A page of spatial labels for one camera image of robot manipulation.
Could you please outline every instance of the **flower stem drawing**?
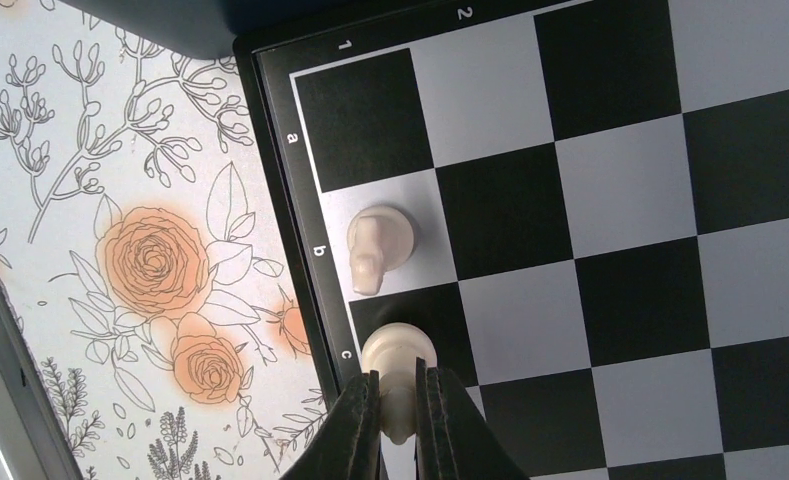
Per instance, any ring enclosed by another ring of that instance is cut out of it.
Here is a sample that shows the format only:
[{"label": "flower stem drawing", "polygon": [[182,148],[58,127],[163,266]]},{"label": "flower stem drawing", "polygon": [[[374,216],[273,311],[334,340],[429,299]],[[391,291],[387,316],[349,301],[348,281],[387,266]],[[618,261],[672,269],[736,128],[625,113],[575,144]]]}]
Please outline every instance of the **flower stem drawing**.
[{"label": "flower stem drawing", "polygon": [[[41,366],[47,394],[64,428],[70,452],[74,457],[84,457],[86,450],[96,450],[93,442],[100,439],[97,430],[105,428],[99,411],[94,410],[88,416],[84,409],[88,406],[85,375],[81,368],[70,368],[65,378],[52,357],[42,361]],[[79,418],[82,418],[81,423],[74,425],[73,421]]]},{"label": "flower stem drawing", "polygon": [[144,172],[150,178],[170,188],[172,181],[167,173],[173,169],[187,182],[196,181],[194,169],[186,162],[191,152],[202,151],[202,144],[194,137],[165,136],[160,132],[170,128],[170,120],[175,107],[155,96],[161,87],[173,85],[181,90],[191,105],[208,121],[215,125],[221,150],[226,153],[229,142],[243,146],[253,145],[250,128],[241,123],[248,110],[242,105],[241,97],[229,95],[225,99],[218,95],[227,86],[227,81],[215,75],[237,75],[237,65],[232,60],[213,61],[194,68],[190,58],[178,54],[170,55],[173,75],[162,76],[147,81],[144,64],[164,53],[158,45],[134,37],[117,29],[116,35],[121,42],[122,52],[135,62],[135,78],[129,95],[123,105],[123,120],[114,129],[95,123],[103,109],[103,103],[93,98],[92,87],[102,79],[106,64],[99,59],[99,44],[93,44],[85,51],[82,41],[77,41],[71,58],[65,58],[62,48],[52,47],[53,62],[71,80],[79,84],[81,114],[76,125],[76,148],[67,156],[64,167],[58,172],[51,185],[41,191],[39,179],[44,176],[51,156],[49,141],[34,138],[36,127],[55,118],[55,111],[48,109],[46,99],[35,91],[38,83],[47,73],[47,66],[35,56],[18,68],[17,57],[9,56],[10,71],[5,82],[17,90],[18,100],[12,102],[8,89],[0,89],[0,141],[7,141],[17,164],[29,176],[29,191],[35,204],[36,213],[29,231],[28,242],[33,243],[41,222],[52,204],[79,195],[97,195],[104,192],[96,172],[101,168],[101,160],[118,152],[123,147],[122,138],[127,133],[149,144],[144,162]]},{"label": "flower stem drawing", "polygon": [[303,407],[306,414],[286,413],[282,417],[286,420],[297,424],[297,426],[279,426],[274,427],[273,430],[288,434],[287,438],[276,439],[276,445],[279,447],[279,460],[282,461],[282,456],[285,451],[290,448],[292,451],[297,451],[298,440],[302,437],[304,448],[309,446],[315,432],[320,430],[324,420],[326,420],[326,407],[323,406],[323,392],[320,389],[309,389],[312,396],[303,400],[302,403],[306,405],[317,405],[317,407]]},{"label": "flower stem drawing", "polygon": [[108,287],[96,267],[76,252],[71,251],[70,258],[88,300],[70,298],[73,312],[85,327],[85,330],[73,330],[71,334],[90,340],[85,348],[85,357],[100,365],[110,363],[120,391],[138,408],[154,412],[155,401],[149,390],[122,365],[138,361],[138,355],[131,348],[132,338],[150,342],[149,330],[145,329],[147,325],[143,321],[127,323],[132,312],[114,306],[108,296]]},{"label": "flower stem drawing", "polygon": [[239,406],[235,413],[235,418],[238,422],[238,433],[241,435],[241,438],[244,438],[249,435],[250,432],[253,432],[253,434],[258,437],[259,440],[261,440],[262,445],[264,446],[264,456],[270,457],[270,461],[273,462],[274,471],[279,472],[279,466],[282,463],[282,456],[280,455],[279,459],[277,459],[273,454],[273,449],[270,448],[270,444],[268,443],[273,441],[273,434],[262,427],[256,420],[256,417],[253,415],[253,411],[250,408],[251,401],[252,398],[248,395],[240,395],[238,397]]},{"label": "flower stem drawing", "polygon": [[206,202],[206,226],[214,238],[206,251],[215,272],[215,282],[222,288],[212,292],[204,309],[208,318],[222,318],[223,325],[241,327],[267,366],[278,360],[276,352],[262,341],[253,325],[261,321],[262,313],[274,317],[278,314],[252,305],[229,291],[251,269],[270,278],[279,277],[285,270],[280,262],[255,255],[252,245],[243,242],[252,234],[255,224],[256,213],[250,211],[244,184],[235,164],[230,162],[215,177]]}]

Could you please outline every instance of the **chess piece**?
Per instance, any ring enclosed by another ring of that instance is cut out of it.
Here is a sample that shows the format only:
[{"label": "chess piece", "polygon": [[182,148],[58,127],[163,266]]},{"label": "chess piece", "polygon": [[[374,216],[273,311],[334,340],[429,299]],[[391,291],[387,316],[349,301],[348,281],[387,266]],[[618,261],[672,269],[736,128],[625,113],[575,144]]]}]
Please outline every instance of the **chess piece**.
[{"label": "chess piece", "polygon": [[414,228],[399,210],[376,206],[359,212],[347,228],[353,291],[379,293],[385,272],[406,263],[414,247]]},{"label": "chess piece", "polygon": [[423,358],[438,365],[429,337],[406,323],[390,323],[368,337],[362,348],[362,372],[379,372],[380,426],[395,445],[406,443],[417,430],[415,365]]}]

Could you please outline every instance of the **rose drawing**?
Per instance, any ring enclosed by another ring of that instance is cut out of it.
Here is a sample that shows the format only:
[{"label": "rose drawing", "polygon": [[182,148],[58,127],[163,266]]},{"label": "rose drawing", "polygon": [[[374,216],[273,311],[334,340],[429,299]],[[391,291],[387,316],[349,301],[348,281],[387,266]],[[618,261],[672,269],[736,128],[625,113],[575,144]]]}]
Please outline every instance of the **rose drawing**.
[{"label": "rose drawing", "polygon": [[182,317],[170,350],[176,381],[191,399],[214,404],[238,398],[244,374],[241,359],[202,315]]},{"label": "rose drawing", "polygon": [[297,307],[291,307],[282,316],[279,325],[279,334],[284,335],[288,346],[297,353],[311,355],[309,347],[309,337],[306,335],[306,327],[303,325],[303,315]]},{"label": "rose drawing", "polygon": [[97,244],[97,260],[114,295],[147,319],[178,320],[211,293],[199,231],[161,208],[135,208],[112,225]]}]

